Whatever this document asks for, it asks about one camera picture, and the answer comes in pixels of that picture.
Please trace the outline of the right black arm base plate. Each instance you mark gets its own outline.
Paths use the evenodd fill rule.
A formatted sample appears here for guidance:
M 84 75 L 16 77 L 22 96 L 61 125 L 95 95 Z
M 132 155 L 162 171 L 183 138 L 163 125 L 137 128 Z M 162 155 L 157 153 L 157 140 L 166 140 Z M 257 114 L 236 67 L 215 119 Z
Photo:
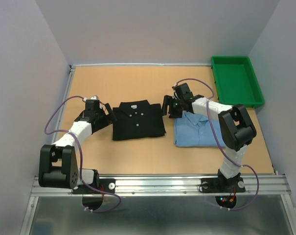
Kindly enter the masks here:
M 230 179 L 224 179 L 222 177 L 214 178 L 202 178 L 200 184 L 200 192 L 202 193 L 243 193 L 246 192 L 245 185 L 240 185 L 243 182 L 243 178 L 234 177 Z

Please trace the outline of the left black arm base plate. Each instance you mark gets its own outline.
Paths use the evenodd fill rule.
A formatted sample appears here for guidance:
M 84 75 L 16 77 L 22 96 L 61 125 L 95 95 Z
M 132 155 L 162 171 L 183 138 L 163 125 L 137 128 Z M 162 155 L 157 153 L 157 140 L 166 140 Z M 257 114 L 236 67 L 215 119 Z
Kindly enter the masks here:
M 116 180 L 114 178 L 100 178 L 99 183 L 91 184 L 90 186 L 100 191 L 115 193 L 115 183 Z M 99 194 L 99 192 L 94 191 L 85 185 L 79 185 L 76 189 L 72 190 L 72 194 Z

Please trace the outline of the black long sleeve shirt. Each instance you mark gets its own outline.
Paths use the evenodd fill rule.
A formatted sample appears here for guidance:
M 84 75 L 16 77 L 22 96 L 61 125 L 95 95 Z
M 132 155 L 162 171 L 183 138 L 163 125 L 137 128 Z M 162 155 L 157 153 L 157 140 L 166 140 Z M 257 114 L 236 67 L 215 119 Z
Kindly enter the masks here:
M 159 138 L 166 133 L 163 113 L 159 103 L 148 100 L 121 102 L 113 108 L 113 141 Z

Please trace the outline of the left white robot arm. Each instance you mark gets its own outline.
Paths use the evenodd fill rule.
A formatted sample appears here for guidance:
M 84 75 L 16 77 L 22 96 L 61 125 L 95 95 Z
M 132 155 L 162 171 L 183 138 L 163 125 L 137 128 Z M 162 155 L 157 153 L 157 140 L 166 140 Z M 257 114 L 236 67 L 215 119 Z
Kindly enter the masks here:
M 77 183 L 82 183 L 82 165 L 77 163 L 76 152 L 82 155 L 81 144 L 95 132 L 113 124 L 116 117 L 109 103 L 103 103 L 98 96 L 85 98 L 74 95 L 65 99 L 57 108 L 60 110 L 67 101 L 79 98 L 85 104 L 85 109 L 74 120 L 69 130 L 47 131 L 46 135 L 63 133 L 64 135 L 52 144 L 45 144 L 40 150 L 39 185 L 43 188 L 73 189 Z

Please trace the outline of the light blue shirt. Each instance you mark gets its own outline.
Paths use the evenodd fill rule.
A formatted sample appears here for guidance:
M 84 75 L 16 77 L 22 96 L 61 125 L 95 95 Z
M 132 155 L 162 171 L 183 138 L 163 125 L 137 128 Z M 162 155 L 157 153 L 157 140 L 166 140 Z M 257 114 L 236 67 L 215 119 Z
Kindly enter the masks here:
M 174 122 L 174 144 L 177 147 L 217 147 L 206 116 L 184 112 Z

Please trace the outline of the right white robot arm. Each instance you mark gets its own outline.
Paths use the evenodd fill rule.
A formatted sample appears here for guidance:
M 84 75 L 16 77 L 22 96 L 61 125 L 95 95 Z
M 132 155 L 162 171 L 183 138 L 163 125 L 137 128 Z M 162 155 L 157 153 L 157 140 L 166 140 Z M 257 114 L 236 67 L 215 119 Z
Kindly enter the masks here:
M 242 159 L 245 151 L 256 137 L 256 128 L 242 104 L 235 106 L 211 101 L 202 95 L 194 95 L 188 84 L 176 84 L 172 87 L 173 95 L 163 98 L 163 115 L 170 118 L 181 118 L 184 111 L 203 115 L 208 118 L 211 129 L 212 121 L 219 122 L 222 140 L 226 145 L 222 150 L 224 160 L 219 168 L 222 176 L 216 179 L 218 189 L 227 191 L 234 185 L 233 178 L 238 176 L 243 168 Z

